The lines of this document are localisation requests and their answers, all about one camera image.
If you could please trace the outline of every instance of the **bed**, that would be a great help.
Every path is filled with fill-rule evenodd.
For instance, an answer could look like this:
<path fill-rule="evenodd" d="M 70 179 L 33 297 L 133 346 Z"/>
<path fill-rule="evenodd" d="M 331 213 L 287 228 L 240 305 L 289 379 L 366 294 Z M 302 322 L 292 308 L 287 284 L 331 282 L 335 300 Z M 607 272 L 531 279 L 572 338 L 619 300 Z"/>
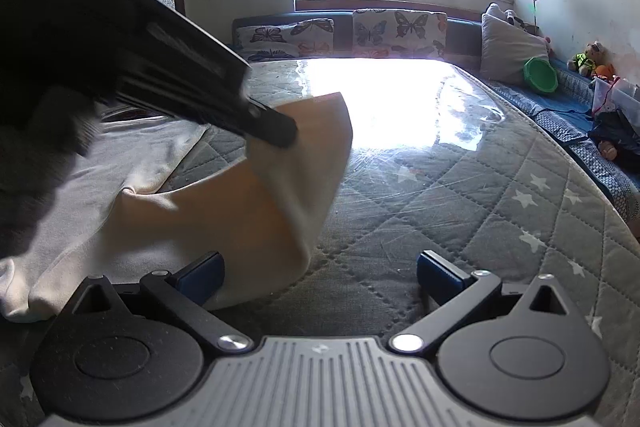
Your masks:
<path fill-rule="evenodd" d="M 587 116 L 593 102 L 589 81 L 551 60 L 558 72 L 558 90 L 542 96 L 520 86 L 482 80 L 545 129 L 605 193 L 632 233 L 640 236 L 640 175 L 604 159 L 587 138 L 593 119 Z"/>
<path fill-rule="evenodd" d="M 640 245 L 590 178 L 529 118 L 435 60 L 268 62 L 254 66 L 247 90 L 272 105 L 340 90 L 353 150 L 305 275 L 218 316 L 256 339 L 384 341 L 428 312 L 415 279 L 422 250 L 506 282 L 552 273 L 609 354 L 610 385 L 596 418 L 613 427 L 640 417 Z M 161 190 L 225 168 L 242 150 L 241 139 L 211 128 Z M 34 425 L 33 396 L 24 386 L 13 389 L 26 412 L 6 427 Z"/>

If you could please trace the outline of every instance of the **butterfly print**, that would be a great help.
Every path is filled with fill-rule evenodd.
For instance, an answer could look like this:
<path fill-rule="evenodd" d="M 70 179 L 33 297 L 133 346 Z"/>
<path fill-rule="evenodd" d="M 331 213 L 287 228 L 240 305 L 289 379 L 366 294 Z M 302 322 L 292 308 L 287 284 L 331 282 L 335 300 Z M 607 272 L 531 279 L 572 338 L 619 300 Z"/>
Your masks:
<path fill-rule="evenodd" d="M 367 30 L 361 23 L 356 23 L 356 40 L 359 46 L 364 46 L 367 41 L 370 41 L 374 46 L 377 46 L 382 42 L 382 34 L 385 32 L 386 21 L 380 21 L 373 26 L 372 29 Z"/>
<path fill-rule="evenodd" d="M 306 42 L 300 42 L 300 44 L 298 44 L 298 49 L 300 50 L 300 55 L 302 57 L 331 54 L 331 48 L 326 42 L 318 42 L 318 44 L 313 42 L 311 44 L 311 47 L 309 47 L 309 44 L 307 44 Z"/>
<path fill-rule="evenodd" d="M 447 15 L 444 13 L 436 13 L 436 17 L 438 18 L 438 29 L 441 33 L 447 31 Z"/>
<path fill-rule="evenodd" d="M 431 54 L 436 51 L 436 48 L 434 46 L 426 46 L 424 48 L 411 50 L 404 46 L 391 46 L 391 50 L 399 54 L 402 58 L 430 58 Z"/>
<path fill-rule="evenodd" d="M 311 26 L 318 26 L 321 30 L 329 33 L 334 32 L 334 22 L 331 19 L 310 19 L 308 21 L 302 21 L 301 23 L 293 26 L 291 35 L 299 35 L 307 28 L 311 28 Z"/>
<path fill-rule="evenodd" d="M 249 55 L 247 61 L 249 62 L 267 62 L 268 60 L 284 60 L 286 58 L 296 58 L 293 55 L 289 55 L 282 50 L 263 50 L 257 52 L 255 55 Z"/>
<path fill-rule="evenodd" d="M 353 56 L 358 58 L 387 58 L 389 56 L 389 50 L 385 48 L 372 48 L 370 50 L 356 52 Z"/>
<path fill-rule="evenodd" d="M 444 55 L 444 44 L 440 41 L 433 41 L 433 45 L 438 50 L 438 57 L 442 57 Z"/>
<path fill-rule="evenodd" d="M 413 33 L 418 35 L 419 39 L 423 39 L 425 35 L 424 26 L 429 19 L 428 13 L 423 13 L 416 17 L 412 22 L 407 19 L 403 13 L 396 12 L 396 22 L 398 22 L 398 35 L 396 37 L 404 37 L 407 33 Z"/>
<path fill-rule="evenodd" d="M 263 26 L 261 28 L 256 28 L 254 36 L 251 37 L 249 42 L 258 42 L 258 41 L 269 41 L 269 42 L 287 42 L 284 37 L 280 34 L 280 28 L 267 28 Z"/>

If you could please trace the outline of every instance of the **grey pillow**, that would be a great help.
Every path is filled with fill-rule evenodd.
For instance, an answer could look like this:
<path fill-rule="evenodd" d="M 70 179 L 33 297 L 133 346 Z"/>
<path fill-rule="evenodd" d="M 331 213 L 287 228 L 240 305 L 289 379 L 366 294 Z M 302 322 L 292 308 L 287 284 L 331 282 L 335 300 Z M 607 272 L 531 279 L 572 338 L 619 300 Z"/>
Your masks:
<path fill-rule="evenodd" d="M 524 65 L 530 58 L 549 60 L 542 38 L 528 34 L 489 14 L 482 16 L 480 75 L 487 80 L 524 86 Z"/>

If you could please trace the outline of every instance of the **plastic storage box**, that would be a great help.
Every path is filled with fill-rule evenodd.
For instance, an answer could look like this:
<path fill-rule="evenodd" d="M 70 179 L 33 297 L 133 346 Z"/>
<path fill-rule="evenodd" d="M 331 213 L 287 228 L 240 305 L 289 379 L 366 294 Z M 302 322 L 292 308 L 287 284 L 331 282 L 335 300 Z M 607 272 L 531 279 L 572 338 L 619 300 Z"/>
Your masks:
<path fill-rule="evenodd" d="M 615 111 L 618 108 L 626 116 L 636 133 L 640 135 L 640 102 L 634 98 L 637 89 L 638 86 L 623 79 L 620 79 L 611 87 L 604 80 L 596 78 L 592 107 L 593 115 L 596 115 L 598 108 L 600 108 L 600 111 Z"/>

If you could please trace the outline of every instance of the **grey quilted mattress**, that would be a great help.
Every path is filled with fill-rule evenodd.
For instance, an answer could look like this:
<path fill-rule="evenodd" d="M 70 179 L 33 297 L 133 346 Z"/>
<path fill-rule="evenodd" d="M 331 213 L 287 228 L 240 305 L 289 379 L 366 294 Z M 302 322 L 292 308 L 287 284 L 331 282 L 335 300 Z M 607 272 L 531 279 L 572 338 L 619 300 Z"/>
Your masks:
<path fill-rule="evenodd" d="M 256 64 L 247 89 L 272 105 L 340 90 L 353 151 L 305 275 L 218 316 L 255 339 L 386 340 L 428 312 L 415 279 L 422 250 L 506 282 L 552 273 L 609 354 L 610 385 L 597 419 L 638 424 L 640 246 L 596 185 L 532 121 L 464 71 L 430 60 Z M 162 190 L 242 154 L 241 139 L 211 128 Z M 25 372 L 24 362 L 5 366 L 14 378 Z M 28 383 L 16 382 L 11 394 L 0 398 L 0 421 L 34 425 Z M 24 412 L 8 412 L 8 399 Z"/>

